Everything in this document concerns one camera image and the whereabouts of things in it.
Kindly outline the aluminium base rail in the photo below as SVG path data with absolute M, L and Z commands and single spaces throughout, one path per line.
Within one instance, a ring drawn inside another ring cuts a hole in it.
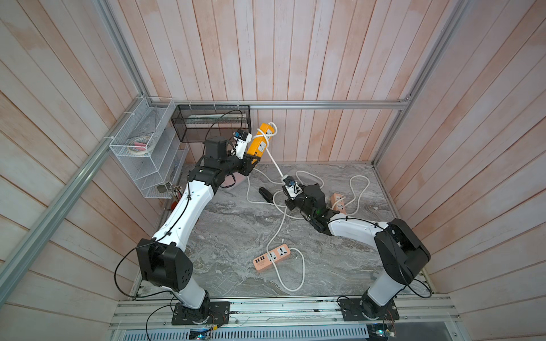
M 212 323 L 221 323 L 226 328 L 372 323 L 362 316 L 345 318 L 349 311 L 340 307 L 342 301 L 336 296 L 212 299 L 212 308 L 204 326 Z M 170 303 L 169 299 L 122 301 L 117 305 L 109 329 L 170 328 L 173 318 Z M 461 320 L 461 315 L 447 295 L 435 295 L 428 299 L 399 295 L 395 299 L 395 310 L 375 322 L 393 321 L 398 326 L 402 323 Z

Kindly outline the black remote control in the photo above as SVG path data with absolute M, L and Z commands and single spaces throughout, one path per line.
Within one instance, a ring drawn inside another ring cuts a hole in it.
M 258 192 L 267 203 L 274 203 L 274 194 L 268 189 L 265 187 L 260 187 Z

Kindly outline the pink power strip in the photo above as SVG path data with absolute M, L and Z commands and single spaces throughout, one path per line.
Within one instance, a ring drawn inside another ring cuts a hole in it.
M 278 263 L 279 261 L 288 258 L 290 254 L 290 248 L 286 244 L 282 244 L 279 247 L 255 258 L 253 260 L 253 266 L 257 271 L 263 271 L 272 267 L 274 263 Z
M 345 196 L 339 193 L 334 193 L 331 196 L 331 209 L 334 211 L 338 211 L 339 213 L 343 215 L 346 215 L 347 211 L 345 206 L 345 198 L 346 198 Z

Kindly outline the pink power strip right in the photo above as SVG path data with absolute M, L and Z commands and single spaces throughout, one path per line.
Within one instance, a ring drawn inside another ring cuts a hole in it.
M 334 211 L 338 211 L 339 213 L 343 215 L 346 215 L 347 211 L 345 206 L 345 198 L 346 198 L 345 196 L 339 193 L 334 193 L 331 196 L 331 209 Z

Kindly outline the tape roll in rack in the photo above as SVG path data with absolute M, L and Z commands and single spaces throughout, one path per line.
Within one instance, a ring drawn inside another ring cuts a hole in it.
M 135 137 L 127 143 L 127 152 L 134 156 L 144 156 L 154 149 L 151 136 Z

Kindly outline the black mesh basket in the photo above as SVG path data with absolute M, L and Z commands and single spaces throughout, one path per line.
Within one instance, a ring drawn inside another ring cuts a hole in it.
M 177 105 L 171 123 L 183 143 L 202 143 L 215 136 L 229 139 L 238 129 L 253 128 L 250 107 L 243 105 Z

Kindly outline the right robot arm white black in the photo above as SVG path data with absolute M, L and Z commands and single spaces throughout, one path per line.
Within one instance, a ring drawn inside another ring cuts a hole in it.
M 282 187 L 289 210 L 300 210 L 302 217 L 318 232 L 344 237 L 375 247 L 383 270 L 361 297 L 362 315 L 377 320 L 394 304 L 393 299 L 410 286 L 431 260 L 431 254 L 409 225 L 401 219 L 371 222 L 350 217 L 326 205 L 318 184 L 303 185 L 287 176 Z

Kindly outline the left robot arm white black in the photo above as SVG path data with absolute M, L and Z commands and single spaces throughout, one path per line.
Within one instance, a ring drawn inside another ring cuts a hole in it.
M 260 142 L 251 134 L 236 140 L 234 154 L 228 153 L 224 137 L 204 141 L 205 154 L 189 171 L 186 189 L 172 214 L 150 240 L 142 239 L 136 246 L 143 280 L 172 292 L 194 321 L 208 317 L 210 296 L 193 278 L 193 263 L 186 255 L 189 237 L 226 177 L 248 176 L 263 155 L 258 150 Z

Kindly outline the pink power strip front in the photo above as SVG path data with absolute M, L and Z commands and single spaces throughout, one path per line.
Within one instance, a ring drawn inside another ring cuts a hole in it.
M 274 263 L 278 263 L 279 261 L 288 258 L 290 254 L 290 248 L 286 244 L 282 244 L 279 247 L 255 258 L 253 260 L 253 266 L 257 271 L 263 271 L 272 267 Z

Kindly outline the red pencil cup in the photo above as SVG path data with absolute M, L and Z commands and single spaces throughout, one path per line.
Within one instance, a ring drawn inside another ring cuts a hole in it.
M 174 211 L 179 201 L 182 199 L 183 191 L 180 186 L 172 186 L 170 193 L 172 194 L 170 211 Z

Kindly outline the yellow power strip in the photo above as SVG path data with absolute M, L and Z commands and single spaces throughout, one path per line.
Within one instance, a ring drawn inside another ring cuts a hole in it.
M 262 157 L 269 146 L 270 139 L 276 135 L 277 127 L 273 122 L 261 124 L 257 134 L 253 136 L 251 145 L 247 150 L 250 156 Z

